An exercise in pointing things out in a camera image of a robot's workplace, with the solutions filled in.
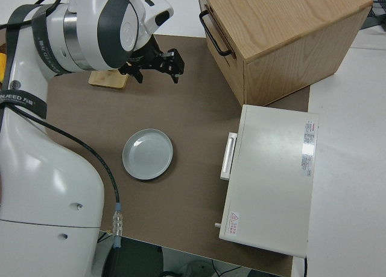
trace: ceramic plate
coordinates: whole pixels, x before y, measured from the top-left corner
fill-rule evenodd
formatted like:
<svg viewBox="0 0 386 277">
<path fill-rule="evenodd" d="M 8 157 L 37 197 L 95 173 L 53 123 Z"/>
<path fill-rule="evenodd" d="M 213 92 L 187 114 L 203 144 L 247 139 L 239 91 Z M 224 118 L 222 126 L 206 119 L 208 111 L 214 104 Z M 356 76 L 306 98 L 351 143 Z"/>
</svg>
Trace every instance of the ceramic plate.
<svg viewBox="0 0 386 277">
<path fill-rule="evenodd" d="M 169 166 L 173 147 L 169 137 L 156 129 L 135 133 L 122 152 L 123 165 L 136 179 L 148 180 L 160 176 Z"/>
</svg>

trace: brown work surface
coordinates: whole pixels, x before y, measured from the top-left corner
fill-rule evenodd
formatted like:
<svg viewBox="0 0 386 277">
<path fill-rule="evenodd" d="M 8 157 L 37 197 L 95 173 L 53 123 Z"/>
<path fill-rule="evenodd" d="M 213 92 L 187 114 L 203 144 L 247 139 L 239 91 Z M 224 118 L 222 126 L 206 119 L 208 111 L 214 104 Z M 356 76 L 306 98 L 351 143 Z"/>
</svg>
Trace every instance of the brown work surface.
<svg viewBox="0 0 386 277">
<path fill-rule="evenodd" d="M 177 48 L 185 73 L 179 84 L 170 76 L 144 71 L 144 83 L 129 79 L 123 90 L 89 85 L 89 72 L 55 77 L 49 84 L 48 122 L 93 147 L 113 171 L 124 212 L 124 236 L 290 276 L 292 257 L 218 238 L 214 223 L 223 215 L 227 182 L 220 179 L 229 132 L 237 132 L 241 106 L 212 58 L 206 40 L 157 36 L 163 50 Z M 274 107 L 306 110 L 308 90 Z M 141 182 L 122 164 L 131 135 L 154 128 L 173 144 L 170 167 L 157 179 Z M 49 133 L 58 143 L 89 160 L 105 183 L 102 230 L 112 227 L 114 193 L 93 156 L 70 140 Z"/>
</svg>

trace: black cable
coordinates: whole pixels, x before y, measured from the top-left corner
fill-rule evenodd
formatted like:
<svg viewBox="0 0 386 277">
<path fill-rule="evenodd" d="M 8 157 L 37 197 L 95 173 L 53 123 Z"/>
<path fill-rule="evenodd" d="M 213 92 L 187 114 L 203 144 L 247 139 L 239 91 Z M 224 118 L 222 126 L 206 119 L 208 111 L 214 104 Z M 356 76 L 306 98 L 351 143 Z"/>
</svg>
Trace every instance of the black cable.
<svg viewBox="0 0 386 277">
<path fill-rule="evenodd" d="M 233 268 L 233 269 L 230 269 L 230 270 L 227 270 L 227 271 L 223 271 L 223 273 L 221 273 L 220 276 L 223 276 L 225 273 L 228 273 L 228 272 L 231 272 L 231 271 L 240 269 L 240 268 L 241 268 L 241 266 L 238 266 L 238 267 L 235 267 L 235 268 Z"/>
<path fill-rule="evenodd" d="M 218 271 L 217 271 L 217 269 L 216 269 L 216 267 L 215 267 L 215 263 L 214 263 L 213 259 L 211 259 L 211 261 L 212 261 L 212 267 L 213 267 L 213 270 L 216 272 L 217 277 L 219 277 L 220 274 L 218 273 Z"/>
<path fill-rule="evenodd" d="M 307 257 L 304 259 L 304 277 L 307 277 L 308 263 Z"/>
<path fill-rule="evenodd" d="M 103 238 L 104 236 L 106 236 L 106 234 L 107 234 L 107 233 L 104 232 L 104 233 L 102 234 L 102 236 L 100 236 L 96 242 L 99 243 L 99 241 L 102 240 L 102 238 Z"/>
<path fill-rule="evenodd" d="M 223 276 L 225 273 L 228 273 L 228 272 L 231 272 L 231 271 L 240 269 L 240 268 L 242 267 L 242 266 L 238 266 L 238 267 L 235 267 L 235 268 L 233 268 L 233 269 L 223 271 L 223 273 L 220 274 L 220 273 L 218 273 L 218 271 L 217 271 L 217 269 L 216 269 L 216 267 L 215 267 L 215 263 L 214 263 L 213 259 L 211 259 L 211 261 L 212 261 L 212 267 L 213 267 L 214 271 L 216 272 L 217 277 Z"/>
<path fill-rule="evenodd" d="M 166 276 L 181 277 L 182 274 L 175 273 L 172 271 L 163 271 L 158 277 L 166 277 Z"/>
<path fill-rule="evenodd" d="M 115 179 L 114 179 L 114 176 L 113 176 L 113 173 L 111 172 L 109 166 L 105 163 L 104 159 L 91 147 L 89 147 L 86 143 L 84 143 L 82 140 L 76 138 L 75 136 L 63 131 L 62 129 L 60 128 L 57 128 L 53 125 L 50 125 L 48 124 L 47 122 L 44 122 L 36 117 L 33 117 L 32 115 L 24 112 L 23 110 L 20 110 L 19 108 L 15 107 L 14 105 L 12 104 L 7 104 L 7 107 L 9 109 L 11 109 L 13 112 L 15 112 L 16 114 L 20 115 L 20 116 L 24 116 L 25 118 L 28 118 L 40 125 L 43 125 L 44 127 L 47 127 L 49 129 L 51 129 L 52 131 L 55 131 L 73 141 L 75 141 L 76 143 L 80 144 L 81 146 L 83 146 L 85 149 L 87 149 L 89 152 L 91 152 L 98 160 L 99 162 L 103 165 L 104 169 L 107 171 L 107 174 L 109 175 L 110 177 L 110 180 L 111 180 L 111 183 L 113 185 L 113 188 L 114 188 L 114 193 L 115 193 L 115 201 L 117 203 L 119 203 L 119 192 L 118 192 L 118 187 L 116 186 L 116 182 L 115 182 Z"/>
<path fill-rule="evenodd" d="M 41 4 L 43 1 L 45 0 L 38 0 L 37 2 L 35 2 L 35 4 Z M 58 7 L 60 1 L 61 0 L 55 0 L 55 2 L 49 8 L 47 8 L 46 16 L 49 16 L 51 13 L 54 12 L 54 10 Z M 21 28 L 25 25 L 30 25 L 30 24 L 31 24 L 31 20 L 17 22 L 15 24 L 3 24 L 3 25 L 0 25 L 0 30 L 3 30 L 4 28 Z"/>
<path fill-rule="evenodd" d="M 100 243 L 100 242 L 103 242 L 104 240 L 107 240 L 108 238 L 110 238 L 113 234 L 111 235 L 108 235 L 107 237 L 105 237 L 105 239 L 102 239 L 102 238 L 99 238 L 98 241 L 96 242 L 97 244 Z"/>
</svg>

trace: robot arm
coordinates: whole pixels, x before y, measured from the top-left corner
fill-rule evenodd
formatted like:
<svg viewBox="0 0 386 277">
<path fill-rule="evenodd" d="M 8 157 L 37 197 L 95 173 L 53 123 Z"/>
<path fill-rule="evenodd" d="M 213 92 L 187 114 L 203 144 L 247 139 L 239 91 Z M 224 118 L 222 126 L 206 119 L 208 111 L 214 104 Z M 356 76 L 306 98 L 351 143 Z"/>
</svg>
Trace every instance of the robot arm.
<svg viewBox="0 0 386 277">
<path fill-rule="evenodd" d="M 70 0 L 47 15 L 49 7 L 12 14 L 9 24 L 30 24 L 7 29 L 0 103 L 35 104 L 19 91 L 45 102 L 50 79 L 69 72 L 120 68 L 141 80 L 140 69 L 154 68 L 174 81 L 183 72 L 178 52 L 162 53 L 152 35 L 172 15 L 165 0 Z M 97 171 L 7 107 L 0 130 L 2 274 L 100 276 L 92 271 L 104 201 Z"/>
<path fill-rule="evenodd" d="M 152 68 L 171 74 L 177 82 L 183 60 L 176 50 L 162 53 L 153 38 L 172 15 L 165 0 L 69 0 L 48 22 L 48 36 L 50 41 L 62 38 L 51 46 L 67 71 L 132 67 L 121 72 L 141 82 L 139 69 Z"/>
</svg>

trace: warning label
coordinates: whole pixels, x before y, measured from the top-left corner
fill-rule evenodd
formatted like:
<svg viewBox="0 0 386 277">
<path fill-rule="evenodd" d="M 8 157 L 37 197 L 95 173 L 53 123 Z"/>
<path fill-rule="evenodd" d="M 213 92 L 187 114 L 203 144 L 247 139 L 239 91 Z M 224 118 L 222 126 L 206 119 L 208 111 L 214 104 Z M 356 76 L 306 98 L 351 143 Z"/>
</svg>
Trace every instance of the warning label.
<svg viewBox="0 0 386 277">
<path fill-rule="evenodd" d="M 238 212 L 230 212 L 228 219 L 229 223 L 227 233 L 235 236 L 237 234 L 237 228 L 240 221 L 240 214 Z"/>
<path fill-rule="evenodd" d="M 315 149 L 315 123 L 308 121 L 304 128 L 302 149 L 302 170 L 308 177 L 312 175 L 312 161 Z"/>
</svg>

